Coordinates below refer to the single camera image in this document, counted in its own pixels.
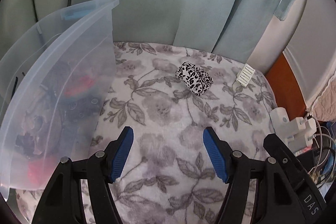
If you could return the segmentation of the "black toy car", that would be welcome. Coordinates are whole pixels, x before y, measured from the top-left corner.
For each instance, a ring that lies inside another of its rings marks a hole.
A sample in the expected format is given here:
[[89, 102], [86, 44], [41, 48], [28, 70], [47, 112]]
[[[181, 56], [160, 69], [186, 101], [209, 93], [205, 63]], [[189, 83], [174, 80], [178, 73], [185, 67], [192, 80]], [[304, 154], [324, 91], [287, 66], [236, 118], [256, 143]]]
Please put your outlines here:
[[100, 114], [102, 99], [92, 94], [59, 101], [62, 114], [62, 135], [89, 134]]

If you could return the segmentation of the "leopard print scrunchie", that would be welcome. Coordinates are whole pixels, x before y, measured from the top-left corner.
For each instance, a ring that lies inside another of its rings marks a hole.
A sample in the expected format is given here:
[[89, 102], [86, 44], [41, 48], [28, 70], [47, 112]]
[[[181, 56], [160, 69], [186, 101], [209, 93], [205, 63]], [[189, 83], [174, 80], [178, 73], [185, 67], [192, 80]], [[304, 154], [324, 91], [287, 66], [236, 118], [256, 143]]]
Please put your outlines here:
[[203, 95], [213, 84], [213, 78], [206, 71], [188, 61], [176, 70], [175, 77], [196, 96]]

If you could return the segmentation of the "white charger adapter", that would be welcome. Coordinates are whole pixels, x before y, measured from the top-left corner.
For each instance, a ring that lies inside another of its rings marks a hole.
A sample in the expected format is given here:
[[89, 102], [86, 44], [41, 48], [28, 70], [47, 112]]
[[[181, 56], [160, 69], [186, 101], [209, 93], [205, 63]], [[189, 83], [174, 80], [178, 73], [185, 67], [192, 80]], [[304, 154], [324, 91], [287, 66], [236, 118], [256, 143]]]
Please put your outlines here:
[[307, 119], [303, 117], [296, 117], [289, 122], [289, 137], [299, 134], [306, 129]]
[[310, 147], [313, 144], [314, 134], [317, 131], [317, 125], [314, 118], [310, 118], [305, 123], [305, 130], [303, 132], [303, 140], [305, 147]]

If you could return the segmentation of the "white power strip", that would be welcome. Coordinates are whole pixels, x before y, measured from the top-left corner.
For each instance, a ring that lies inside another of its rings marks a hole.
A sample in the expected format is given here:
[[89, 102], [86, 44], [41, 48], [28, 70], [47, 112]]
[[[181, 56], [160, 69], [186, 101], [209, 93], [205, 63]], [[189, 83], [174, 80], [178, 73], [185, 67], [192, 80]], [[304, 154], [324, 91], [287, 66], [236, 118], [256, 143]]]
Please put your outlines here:
[[270, 112], [270, 119], [274, 129], [274, 133], [287, 145], [287, 147], [296, 153], [294, 147], [294, 136], [299, 132], [298, 121], [296, 119], [289, 120], [288, 114], [283, 107], [277, 107]]

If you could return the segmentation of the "beige quilted lace cover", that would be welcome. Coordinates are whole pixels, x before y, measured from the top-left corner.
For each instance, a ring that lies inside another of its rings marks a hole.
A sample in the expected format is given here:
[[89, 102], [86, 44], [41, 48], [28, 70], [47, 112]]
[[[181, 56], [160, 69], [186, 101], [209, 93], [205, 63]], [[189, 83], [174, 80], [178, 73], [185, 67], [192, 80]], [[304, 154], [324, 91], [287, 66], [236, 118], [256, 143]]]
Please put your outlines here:
[[335, 75], [331, 77], [323, 92], [315, 99], [307, 112], [322, 122], [335, 122], [336, 118]]

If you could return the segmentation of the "floral grey table cloth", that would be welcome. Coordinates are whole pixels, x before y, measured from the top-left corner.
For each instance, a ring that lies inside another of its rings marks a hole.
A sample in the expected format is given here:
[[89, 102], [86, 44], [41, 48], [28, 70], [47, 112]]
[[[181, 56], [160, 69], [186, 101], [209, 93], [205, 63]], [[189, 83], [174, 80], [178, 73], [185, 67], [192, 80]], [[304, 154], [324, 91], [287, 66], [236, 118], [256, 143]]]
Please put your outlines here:
[[[110, 186], [123, 223], [213, 223], [227, 186], [203, 145], [210, 126], [231, 148], [264, 160], [264, 137], [276, 107], [264, 75], [236, 82], [242, 63], [164, 44], [116, 42], [117, 72], [102, 106], [91, 152], [104, 149], [124, 126], [134, 142], [121, 177]], [[175, 77], [190, 62], [213, 84], [196, 96]]]

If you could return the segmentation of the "clear plastic storage bin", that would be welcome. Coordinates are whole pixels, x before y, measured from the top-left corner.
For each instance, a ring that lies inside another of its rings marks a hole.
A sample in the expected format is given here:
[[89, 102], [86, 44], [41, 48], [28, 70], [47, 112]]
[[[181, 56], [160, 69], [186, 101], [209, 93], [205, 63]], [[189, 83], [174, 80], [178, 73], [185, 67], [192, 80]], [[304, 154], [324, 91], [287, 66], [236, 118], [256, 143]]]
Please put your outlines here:
[[59, 101], [107, 97], [116, 73], [112, 11], [93, 0], [45, 16], [1, 59], [1, 194], [45, 188], [62, 157], [88, 156], [89, 134], [62, 135]]

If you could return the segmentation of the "white comb piece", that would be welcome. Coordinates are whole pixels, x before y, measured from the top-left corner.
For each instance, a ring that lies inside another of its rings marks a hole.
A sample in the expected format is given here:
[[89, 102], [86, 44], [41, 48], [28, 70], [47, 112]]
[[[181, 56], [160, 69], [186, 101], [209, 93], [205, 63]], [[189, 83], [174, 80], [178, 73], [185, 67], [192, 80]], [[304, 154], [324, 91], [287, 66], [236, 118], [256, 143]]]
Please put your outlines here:
[[252, 80], [254, 73], [255, 69], [253, 69], [250, 65], [245, 64], [241, 71], [237, 74], [236, 81], [243, 87], [247, 87], [250, 80]]

